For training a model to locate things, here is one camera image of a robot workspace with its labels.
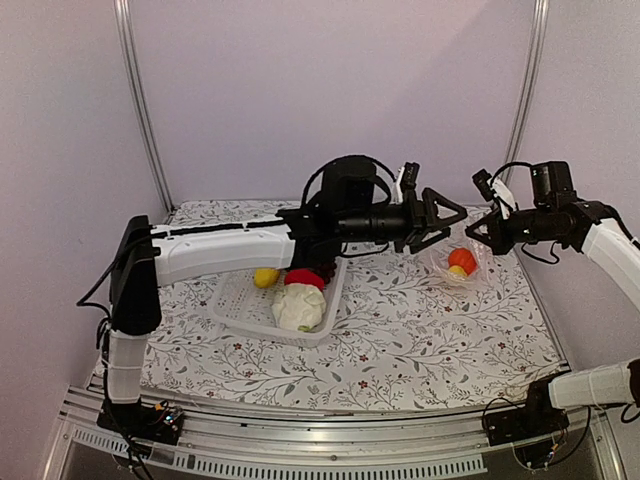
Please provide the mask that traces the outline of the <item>orange toy pepper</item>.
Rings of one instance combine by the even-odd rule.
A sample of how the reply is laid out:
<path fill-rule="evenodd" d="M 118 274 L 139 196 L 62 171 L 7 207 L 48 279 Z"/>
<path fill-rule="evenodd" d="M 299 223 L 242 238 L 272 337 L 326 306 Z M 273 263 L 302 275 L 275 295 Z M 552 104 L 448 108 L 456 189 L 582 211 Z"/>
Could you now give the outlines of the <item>orange toy pepper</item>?
<path fill-rule="evenodd" d="M 449 268 L 453 265 L 462 267 L 466 271 L 467 277 L 472 275 L 478 268 L 475 256 L 466 248 L 454 249 L 448 256 L 448 265 Z"/>

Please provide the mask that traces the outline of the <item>clear zip top bag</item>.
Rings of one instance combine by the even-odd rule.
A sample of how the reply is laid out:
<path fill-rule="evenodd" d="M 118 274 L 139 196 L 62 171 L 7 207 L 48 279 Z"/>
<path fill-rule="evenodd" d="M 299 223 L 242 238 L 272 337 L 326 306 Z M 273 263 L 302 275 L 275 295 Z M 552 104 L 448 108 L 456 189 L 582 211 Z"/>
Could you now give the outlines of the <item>clear zip top bag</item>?
<path fill-rule="evenodd" d="M 489 285 L 490 250 L 474 240 L 458 241 L 429 254 L 434 274 L 454 287 L 479 289 Z"/>

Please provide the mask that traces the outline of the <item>red toy pepper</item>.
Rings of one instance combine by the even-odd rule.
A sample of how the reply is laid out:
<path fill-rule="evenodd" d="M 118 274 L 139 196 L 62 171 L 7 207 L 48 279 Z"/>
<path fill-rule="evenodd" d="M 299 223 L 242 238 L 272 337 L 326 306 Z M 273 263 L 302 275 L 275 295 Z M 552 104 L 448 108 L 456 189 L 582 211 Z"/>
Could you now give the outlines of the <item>red toy pepper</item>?
<path fill-rule="evenodd" d="M 284 277 L 284 285 L 301 284 L 313 286 L 322 291 L 325 288 L 324 279 L 310 269 L 295 269 L 289 271 Z"/>

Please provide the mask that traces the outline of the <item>white plastic mesh basket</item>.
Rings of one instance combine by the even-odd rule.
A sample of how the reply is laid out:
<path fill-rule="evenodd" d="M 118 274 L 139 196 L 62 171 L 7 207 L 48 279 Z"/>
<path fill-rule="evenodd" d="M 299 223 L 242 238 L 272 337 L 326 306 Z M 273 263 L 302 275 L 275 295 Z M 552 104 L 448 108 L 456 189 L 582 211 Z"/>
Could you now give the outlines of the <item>white plastic mesh basket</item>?
<path fill-rule="evenodd" d="M 254 272 L 221 274 L 207 312 L 232 332 L 258 340 L 311 348 L 329 335 L 336 321 L 346 263 L 323 288 L 303 276 L 290 284 L 282 275 L 268 288 L 254 284 Z"/>

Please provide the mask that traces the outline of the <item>yellow toy banana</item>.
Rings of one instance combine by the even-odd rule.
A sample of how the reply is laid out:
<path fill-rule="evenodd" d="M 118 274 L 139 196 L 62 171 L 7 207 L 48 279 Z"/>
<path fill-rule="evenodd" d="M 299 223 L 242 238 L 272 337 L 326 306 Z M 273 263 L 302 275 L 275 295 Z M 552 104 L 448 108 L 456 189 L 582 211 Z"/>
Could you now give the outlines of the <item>yellow toy banana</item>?
<path fill-rule="evenodd" d="M 451 274 L 453 274 L 454 276 L 457 276 L 457 277 L 459 277 L 459 278 L 466 278 L 466 277 L 467 277 L 467 273 L 466 273 L 466 271 L 465 271 L 462 267 L 460 267 L 460 266 L 458 266 L 458 265 L 453 265 L 453 266 L 451 266 L 451 267 L 448 269 L 448 271 L 449 271 Z"/>

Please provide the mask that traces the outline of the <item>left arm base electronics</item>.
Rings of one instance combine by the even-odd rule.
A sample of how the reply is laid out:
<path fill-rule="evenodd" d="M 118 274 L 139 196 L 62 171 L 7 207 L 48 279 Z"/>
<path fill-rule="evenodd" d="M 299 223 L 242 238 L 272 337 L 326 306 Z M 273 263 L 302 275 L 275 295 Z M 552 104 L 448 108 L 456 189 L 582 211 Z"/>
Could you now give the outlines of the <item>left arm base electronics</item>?
<path fill-rule="evenodd" d="M 97 426 L 116 432 L 125 439 L 142 439 L 167 445 L 177 445 L 184 425 L 184 410 L 162 401 L 154 406 L 140 400 L 131 404 L 103 401 Z"/>

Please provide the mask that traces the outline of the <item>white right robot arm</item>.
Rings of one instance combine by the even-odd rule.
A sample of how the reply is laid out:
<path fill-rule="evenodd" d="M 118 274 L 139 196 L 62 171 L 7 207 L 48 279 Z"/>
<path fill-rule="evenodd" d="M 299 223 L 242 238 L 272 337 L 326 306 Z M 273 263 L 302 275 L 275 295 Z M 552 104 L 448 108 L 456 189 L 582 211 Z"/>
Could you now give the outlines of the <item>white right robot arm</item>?
<path fill-rule="evenodd" d="M 569 365 L 526 388 L 517 427 L 537 436 L 556 412 L 639 410 L 639 238 L 611 205 L 576 191 L 561 160 L 484 169 L 473 185 L 490 205 L 465 229 L 495 256 L 521 253 Z"/>

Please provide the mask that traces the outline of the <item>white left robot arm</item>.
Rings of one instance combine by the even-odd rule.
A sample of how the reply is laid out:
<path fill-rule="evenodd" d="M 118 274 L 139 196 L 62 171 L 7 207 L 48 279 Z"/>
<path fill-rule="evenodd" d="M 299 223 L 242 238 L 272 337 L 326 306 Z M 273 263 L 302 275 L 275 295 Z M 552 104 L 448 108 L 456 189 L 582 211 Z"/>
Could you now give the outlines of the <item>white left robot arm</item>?
<path fill-rule="evenodd" d="M 100 278 L 110 283 L 104 389 L 111 419 L 128 434 L 148 426 L 140 380 L 149 335 L 161 321 L 159 288 L 250 268 L 316 269 L 346 244 L 418 253 L 466 218 L 463 206 L 435 190 L 416 190 L 418 164 L 382 178 L 385 168 L 365 155 L 332 160 L 310 177 L 320 183 L 316 193 L 305 187 L 299 207 L 266 220 L 174 229 L 154 227 L 145 215 L 131 218 Z"/>

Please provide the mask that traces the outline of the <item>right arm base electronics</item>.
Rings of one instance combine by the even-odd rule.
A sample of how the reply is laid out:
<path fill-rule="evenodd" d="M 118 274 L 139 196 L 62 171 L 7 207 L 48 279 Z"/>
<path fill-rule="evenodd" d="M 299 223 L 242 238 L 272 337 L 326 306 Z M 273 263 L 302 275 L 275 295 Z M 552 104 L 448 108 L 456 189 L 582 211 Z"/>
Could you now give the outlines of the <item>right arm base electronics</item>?
<path fill-rule="evenodd" d="M 567 461 L 581 447 L 589 432 L 592 408 L 587 406 L 586 424 L 581 436 L 570 450 L 566 449 L 569 440 L 568 414 L 552 406 L 548 391 L 551 381 L 556 377 L 559 374 L 531 382 L 521 406 L 505 397 L 496 397 L 482 411 L 481 425 L 490 446 L 559 434 L 551 440 L 512 449 L 516 461 L 529 471 L 546 470 Z"/>

